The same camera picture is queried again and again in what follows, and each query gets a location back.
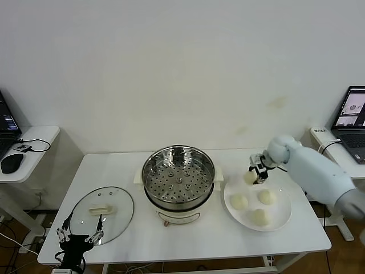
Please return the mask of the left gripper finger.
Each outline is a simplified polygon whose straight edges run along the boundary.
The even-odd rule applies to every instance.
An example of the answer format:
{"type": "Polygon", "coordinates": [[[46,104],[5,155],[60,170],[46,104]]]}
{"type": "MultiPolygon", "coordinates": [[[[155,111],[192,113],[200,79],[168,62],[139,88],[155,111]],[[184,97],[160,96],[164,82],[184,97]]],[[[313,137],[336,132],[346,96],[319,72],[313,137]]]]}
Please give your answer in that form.
{"type": "Polygon", "coordinates": [[[70,222],[72,216],[73,213],[71,212],[69,216],[63,221],[62,226],[56,230],[60,242],[70,241],[70,222]]]}
{"type": "Polygon", "coordinates": [[[102,214],[99,216],[98,224],[96,227],[96,232],[85,239],[86,243],[97,243],[103,237],[103,220],[102,214]]]}

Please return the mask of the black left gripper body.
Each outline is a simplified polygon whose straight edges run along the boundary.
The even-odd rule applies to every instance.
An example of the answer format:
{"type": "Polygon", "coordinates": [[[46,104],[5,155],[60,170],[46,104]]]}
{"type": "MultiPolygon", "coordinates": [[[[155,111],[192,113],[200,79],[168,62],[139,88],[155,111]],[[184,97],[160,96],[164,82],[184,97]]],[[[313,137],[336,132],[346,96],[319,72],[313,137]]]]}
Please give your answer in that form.
{"type": "Polygon", "coordinates": [[[63,240],[59,243],[64,251],[62,266],[77,266],[82,262],[83,254],[88,251],[89,243],[86,242],[88,235],[71,234],[69,241],[63,240]]]}

